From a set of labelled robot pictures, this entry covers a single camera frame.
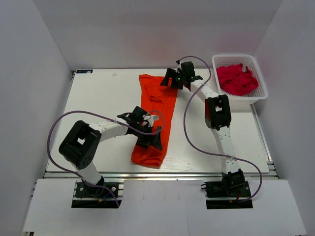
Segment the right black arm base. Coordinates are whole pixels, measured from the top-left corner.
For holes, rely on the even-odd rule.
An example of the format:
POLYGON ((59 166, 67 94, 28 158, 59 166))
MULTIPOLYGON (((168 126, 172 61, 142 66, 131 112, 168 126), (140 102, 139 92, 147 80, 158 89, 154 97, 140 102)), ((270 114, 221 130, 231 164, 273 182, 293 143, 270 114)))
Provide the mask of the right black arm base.
POLYGON ((251 196, 249 184, 244 177, 225 175, 221 181, 207 181, 201 184, 208 198, 248 198, 251 196))

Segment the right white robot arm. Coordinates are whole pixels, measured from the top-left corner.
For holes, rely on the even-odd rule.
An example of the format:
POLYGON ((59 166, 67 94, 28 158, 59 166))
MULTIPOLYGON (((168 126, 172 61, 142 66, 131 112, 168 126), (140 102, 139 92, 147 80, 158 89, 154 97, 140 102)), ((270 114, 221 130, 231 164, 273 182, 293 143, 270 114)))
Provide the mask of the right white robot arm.
POLYGON ((196 75, 191 61, 176 61, 177 68, 169 68, 166 71, 161 86, 172 89, 186 87, 193 96, 197 96, 204 102, 204 119, 211 129, 219 152, 213 156, 221 158, 222 189, 228 196, 234 196, 244 184, 245 177, 239 163, 230 137, 231 111, 229 99, 226 95, 220 95, 213 91, 201 76, 196 75))

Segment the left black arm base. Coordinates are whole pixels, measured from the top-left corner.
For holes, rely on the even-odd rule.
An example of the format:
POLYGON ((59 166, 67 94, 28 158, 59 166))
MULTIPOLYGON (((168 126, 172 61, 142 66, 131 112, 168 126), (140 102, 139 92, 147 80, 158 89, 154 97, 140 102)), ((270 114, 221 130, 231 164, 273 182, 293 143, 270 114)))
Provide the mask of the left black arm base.
MULTIPOLYGON (((118 182, 104 182, 103 185, 110 189, 115 197, 118 197, 119 183, 118 182)), ((104 188, 92 187, 84 182, 80 181, 76 183, 76 188, 74 190, 74 196, 80 199, 86 198, 112 198, 113 195, 104 188)))

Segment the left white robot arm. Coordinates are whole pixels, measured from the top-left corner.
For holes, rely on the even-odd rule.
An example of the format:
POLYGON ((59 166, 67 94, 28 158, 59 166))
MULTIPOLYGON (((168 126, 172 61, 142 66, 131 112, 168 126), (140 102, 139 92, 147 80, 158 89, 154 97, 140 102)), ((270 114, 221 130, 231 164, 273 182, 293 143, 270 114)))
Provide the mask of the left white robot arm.
POLYGON ((93 196, 99 196, 104 190, 104 180, 96 169, 93 158, 98 145, 118 136, 134 135, 136 145, 141 148, 154 147, 162 151, 161 132, 165 126, 162 114, 147 112, 136 106, 132 112, 118 115, 115 119, 91 112, 86 114, 105 119, 104 122, 75 122, 59 146, 59 153, 71 163, 79 178, 87 184, 87 190, 93 196))

